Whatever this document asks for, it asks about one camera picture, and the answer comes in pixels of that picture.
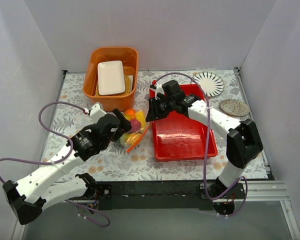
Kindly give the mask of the aluminium frame rail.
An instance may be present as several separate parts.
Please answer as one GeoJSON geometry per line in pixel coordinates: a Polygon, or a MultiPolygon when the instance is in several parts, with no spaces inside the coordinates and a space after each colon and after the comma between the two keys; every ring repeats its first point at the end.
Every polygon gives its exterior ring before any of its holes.
{"type": "MultiPolygon", "coordinates": [[[[244,181],[238,182],[235,186],[233,186],[224,196],[221,198],[212,198],[207,192],[211,185],[214,183],[209,182],[207,184],[201,183],[205,196],[211,201],[218,201],[220,199],[224,199],[226,195],[231,191],[237,184],[243,185],[244,197],[247,201],[285,201],[289,199],[288,192],[283,182],[281,181],[249,181],[248,183],[244,183],[244,181]]],[[[226,202],[229,202],[229,199],[232,198],[234,193],[232,193],[226,202]]]]}

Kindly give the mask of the orange plastic bin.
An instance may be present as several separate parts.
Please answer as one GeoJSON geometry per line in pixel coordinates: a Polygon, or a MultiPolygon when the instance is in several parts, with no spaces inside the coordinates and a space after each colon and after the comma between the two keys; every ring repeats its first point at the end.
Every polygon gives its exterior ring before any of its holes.
{"type": "Polygon", "coordinates": [[[135,105],[139,55],[132,47],[101,47],[90,57],[83,93],[105,111],[124,112],[135,105]]]}

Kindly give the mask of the clear zip top bag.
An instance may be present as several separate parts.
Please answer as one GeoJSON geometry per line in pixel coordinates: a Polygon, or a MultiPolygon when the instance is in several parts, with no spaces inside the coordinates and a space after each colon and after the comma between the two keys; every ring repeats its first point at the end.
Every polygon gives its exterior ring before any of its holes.
{"type": "Polygon", "coordinates": [[[150,123],[146,122],[146,112],[144,110],[127,109],[123,116],[130,121],[131,130],[124,133],[117,143],[125,148],[126,153],[137,147],[150,128],[150,123]]]}

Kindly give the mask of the red plastic tray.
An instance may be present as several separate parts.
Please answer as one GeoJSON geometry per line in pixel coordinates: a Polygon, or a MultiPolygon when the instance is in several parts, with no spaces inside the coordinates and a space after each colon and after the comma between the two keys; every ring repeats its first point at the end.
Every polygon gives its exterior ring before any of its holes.
{"type": "MultiPolygon", "coordinates": [[[[195,84],[180,85],[186,95],[194,94],[204,100],[195,84]]],[[[151,121],[154,154],[159,162],[195,160],[218,154],[214,133],[198,121],[175,111],[166,118],[151,121]]]]}

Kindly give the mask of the white rectangular plate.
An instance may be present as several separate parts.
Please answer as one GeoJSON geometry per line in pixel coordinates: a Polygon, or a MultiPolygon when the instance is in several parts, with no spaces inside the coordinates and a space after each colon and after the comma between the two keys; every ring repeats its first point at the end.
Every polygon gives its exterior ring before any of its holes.
{"type": "Polygon", "coordinates": [[[97,82],[102,95],[107,91],[123,92],[125,90],[123,63],[120,60],[100,62],[97,65],[97,82]]]}

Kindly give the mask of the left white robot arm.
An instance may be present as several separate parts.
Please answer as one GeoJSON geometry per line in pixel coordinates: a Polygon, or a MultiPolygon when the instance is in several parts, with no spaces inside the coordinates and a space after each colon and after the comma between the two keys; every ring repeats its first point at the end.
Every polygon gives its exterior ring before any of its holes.
{"type": "Polygon", "coordinates": [[[88,173],[77,174],[70,181],[57,182],[132,128],[118,109],[111,114],[103,110],[89,114],[95,122],[83,127],[43,166],[16,182],[8,180],[3,184],[7,202],[21,225],[31,223],[43,210],[65,200],[76,197],[91,200],[104,195],[105,186],[98,186],[88,173]]]}

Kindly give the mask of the speckled round coaster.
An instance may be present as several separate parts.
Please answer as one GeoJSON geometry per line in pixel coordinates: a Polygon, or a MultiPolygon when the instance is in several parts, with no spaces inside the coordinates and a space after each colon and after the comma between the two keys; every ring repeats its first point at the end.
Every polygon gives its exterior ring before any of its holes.
{"type": "Polygon", "coordinates": [[[226,99],[219,103],[219,109],[233,117],[244,117],[250,113],[250,107],[237,99],[226,99]]]}

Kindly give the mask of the green yellow papaya toy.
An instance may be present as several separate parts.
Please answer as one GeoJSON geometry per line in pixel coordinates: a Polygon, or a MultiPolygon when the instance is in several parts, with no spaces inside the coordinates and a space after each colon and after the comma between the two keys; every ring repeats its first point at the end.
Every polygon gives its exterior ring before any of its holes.
{"type": "Polygon", "coordinates": [[[124,133],[115,143],[122,147],[126,147],[127,146],[127,138],[128,138],[128,135],[126,133],[124,133]]]}

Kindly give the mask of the yellow elongated mango toy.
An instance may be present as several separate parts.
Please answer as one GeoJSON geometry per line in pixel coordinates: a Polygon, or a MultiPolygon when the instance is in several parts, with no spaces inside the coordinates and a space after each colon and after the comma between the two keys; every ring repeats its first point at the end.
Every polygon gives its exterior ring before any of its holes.
{"type": "Polygon", "coordinates": [[[139,110],[135,113],[135,118],[141,123],[142,128],[146,126],[146,117],[142,110],[139,110]]]}

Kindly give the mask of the dark red round fruit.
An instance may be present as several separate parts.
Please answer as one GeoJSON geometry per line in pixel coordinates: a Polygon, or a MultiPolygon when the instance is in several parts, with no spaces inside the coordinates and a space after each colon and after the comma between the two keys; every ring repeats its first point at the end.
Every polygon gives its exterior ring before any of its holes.
{"type": "Polygon", "coordinates": [[[130,130],[131,133],[137,133],[142,128],[141,123],[136,118],[131,119],[130,124],[131,124],[131,130],[130,130]]]}

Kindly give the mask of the white striped round plate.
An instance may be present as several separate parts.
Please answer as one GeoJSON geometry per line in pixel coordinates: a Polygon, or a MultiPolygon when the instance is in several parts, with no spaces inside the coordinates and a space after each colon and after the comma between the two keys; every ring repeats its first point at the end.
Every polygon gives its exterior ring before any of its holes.
{"type": "Polygon", "coordinates": [[[219,96],[225,89],[223,79],[216,73],[210,71],[198,72],[193,76],[193,79],[200,84],[209,98],[219,96]]]}

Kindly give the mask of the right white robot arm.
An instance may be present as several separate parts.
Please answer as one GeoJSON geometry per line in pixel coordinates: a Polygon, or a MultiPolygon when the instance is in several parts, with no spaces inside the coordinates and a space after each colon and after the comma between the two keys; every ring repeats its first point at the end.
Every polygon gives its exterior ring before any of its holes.
{"type": "Polygon", "coordinates": [[[233,195],[234,185],[242,179],[247,165],[264,149],[255,122],[249,118],[242,121],[214,109],[206,98],[186,94],[176,80],[152,84],[150,91],[154,96],[148,100],[146,122],[158,121],[176,112],[225,139],[227,164],[207,192],[211,198],[227,199],[233,195]]]}

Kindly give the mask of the yellow tray in bin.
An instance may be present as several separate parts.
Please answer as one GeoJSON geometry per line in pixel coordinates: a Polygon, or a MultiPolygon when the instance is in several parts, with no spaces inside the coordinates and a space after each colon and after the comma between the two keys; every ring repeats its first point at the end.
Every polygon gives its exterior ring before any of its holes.
{"type": "Polygon", "coordinates": [[[106,94],[101,94],[99,90],[99,83],[96,83],[95,86],[95,96],[126,96],[132,91],[133,87],[133,79],[131,79],[128,75],[124,75],[124,86],[125,90],[123,92],[118,92],[118,91],[107,91],[106,94]]]}

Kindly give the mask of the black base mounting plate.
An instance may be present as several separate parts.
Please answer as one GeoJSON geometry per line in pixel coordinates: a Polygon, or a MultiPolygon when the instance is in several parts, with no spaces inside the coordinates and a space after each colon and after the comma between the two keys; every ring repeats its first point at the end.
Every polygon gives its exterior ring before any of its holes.
{"type": "Polygon", "coordinates": [[[228,205],[244,198],[244,186],[237,184],[225,198],[212,202],[205,196],[200,180],[105,181],[98,182],[96,195],[73,197],[78,203],[98,201],[99,210],[121,209],[197,209],[213,211],[229,199],[228,205]]]}

